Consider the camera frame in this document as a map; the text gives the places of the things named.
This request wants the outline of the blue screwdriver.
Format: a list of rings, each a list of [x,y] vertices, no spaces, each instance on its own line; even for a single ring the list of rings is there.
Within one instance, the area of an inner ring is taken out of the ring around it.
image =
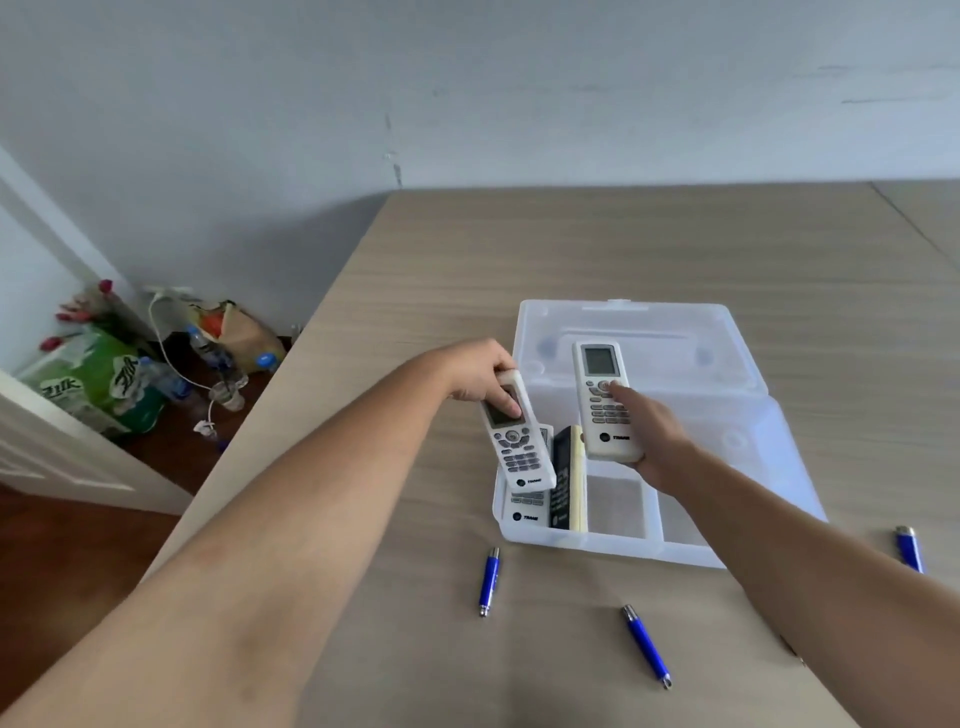
[[[491,613],[494,595],[498,586],[500,548],[494,547],[486,554],[484,573],[478,596],[478,615],[487,618]]]
[[[672,677],[666,666],[660,652],[654,645],[646,627],[644,626],[639,614],[630,604],[625,604],[621,608],[621,613],[625,624],[637,648],[640,650],[646,664],[650,668],[654,679],[665,689],[671,690],[673,687]]]
[[[926,572],[916,530],[907,525],[894,528],[894,542],[901,561],[917,573]]]

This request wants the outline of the person's right forearm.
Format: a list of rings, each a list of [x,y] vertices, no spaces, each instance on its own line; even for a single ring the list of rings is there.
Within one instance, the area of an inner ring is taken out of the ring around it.
[[[960,728],[960,593],[692,443],[648,459],[651,483],[861,728]]]

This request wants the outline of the red flower bouquet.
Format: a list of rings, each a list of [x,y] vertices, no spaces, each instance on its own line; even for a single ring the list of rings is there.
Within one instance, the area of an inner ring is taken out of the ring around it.
[[[67,340],[97,330],[131,346],[138,354],[157,358],[159,354],[144,336],[143,328],[131,310],[118,296],[114,281],[103,278],[90,289],[60,305],[54,315],[62,333],[41,341],[38,350],[44,354],[66,344]]]

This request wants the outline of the green plastic bag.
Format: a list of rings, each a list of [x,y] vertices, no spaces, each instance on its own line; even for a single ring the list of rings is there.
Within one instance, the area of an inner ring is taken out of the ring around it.
[[[62,338],[15,377],[109,440],[151,431],[165,406],[138,352],[95,327]]]

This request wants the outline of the clear plastic box with lid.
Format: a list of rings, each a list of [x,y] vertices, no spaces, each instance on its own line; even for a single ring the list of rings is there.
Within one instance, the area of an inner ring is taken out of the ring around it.
[[[581,424],[572,357],[580,339],[615,340],[629,385],[666,404],[702,449],[826,522],[785,414],[730,311],[720,304],[527,299],[512,356],[534,416]],[[491,512],[498,505],[497,474]],[[498,520],[510,542],[722,569],[690,515],[630,467],[586,460],[588,532]]]

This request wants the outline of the brown paper bag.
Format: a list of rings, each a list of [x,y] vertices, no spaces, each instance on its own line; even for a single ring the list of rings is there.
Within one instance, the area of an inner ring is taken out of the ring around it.
[[[229,356],[232,364],[244,374],[263,372],[259,362],[263,356],[272,356],[282,363],[287,348],[277,334],[247,313],[232,300],[216,305],[206,302],[186,304],[188,331],[207,349]]]

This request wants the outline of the white remote control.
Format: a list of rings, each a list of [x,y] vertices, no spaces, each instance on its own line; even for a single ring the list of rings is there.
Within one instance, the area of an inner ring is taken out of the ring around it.
[[[629,386],[618,342],[611,338],[572,343],[582,441],[588,459],[633,465],[643,457],[626,406],[614,399],[612,383]]]
[[[498,505],[493,507],[498,521],[547,526],[549,493],[555,478],[551,462],[553,429],[541,425],[538,431],[540,443],[534,443],[530,426],[520,427],[514,439],[506,436],[499,443],[501,489]]]
[[[504,370],[497,374],[497,380],[519,408],[519,414],[512,417],[486,400],[481,403],[486,431],[508,490],[527,494],[554,489],[557,475],[551,449],[534,415],[521,372]]]

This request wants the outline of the person's left forearm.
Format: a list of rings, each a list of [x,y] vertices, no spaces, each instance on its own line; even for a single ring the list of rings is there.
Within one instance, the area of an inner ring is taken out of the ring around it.
[[[461,346],[420,355],[277,458],[0,728],[284,728],[376,552]]]

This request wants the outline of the person's left hand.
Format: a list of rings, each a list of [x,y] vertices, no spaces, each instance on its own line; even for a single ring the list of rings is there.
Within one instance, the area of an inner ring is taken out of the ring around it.
[[[443,351],[447,395],[459,402],[487,403],[496,408],[499,376],[514,373],[517,363],[497,340],[465,341]]]

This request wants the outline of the black and cream remote control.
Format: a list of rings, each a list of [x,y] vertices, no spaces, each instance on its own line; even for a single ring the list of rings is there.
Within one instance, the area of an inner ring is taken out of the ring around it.
[[[552,464],[557,484],[549,495],[548,527],[589,532],[587,456],[579,424],[571,424],[555,436]]]

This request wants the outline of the white door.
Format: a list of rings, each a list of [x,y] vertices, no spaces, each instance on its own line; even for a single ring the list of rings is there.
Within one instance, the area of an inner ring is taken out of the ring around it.
[[[174,516],[193,501],[1,368],[0,484],[26,495]]]

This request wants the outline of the person's right hand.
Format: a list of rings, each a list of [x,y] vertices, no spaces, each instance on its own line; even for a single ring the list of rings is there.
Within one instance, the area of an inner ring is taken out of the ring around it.
[[[638,393],[640,409],[627,410],[632,436],[642,450],[633,467],[654,489],[682,495],[697,474],[702,452],[666,405]]]

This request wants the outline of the clear water bottle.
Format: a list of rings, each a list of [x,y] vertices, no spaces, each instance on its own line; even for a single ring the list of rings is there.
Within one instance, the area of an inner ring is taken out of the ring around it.
[[[244,388],[249,378],[238,368],[232,354],[222,345],[212,341],[198,326],[188,324],[186,333],[193,351],[226,384],[234,389]]]
[[[169,365],[156,361],[149,356],[139,358],[140,370],[151,388],[174,405],[193,404],[197,394],[193,385],[176,373]]]

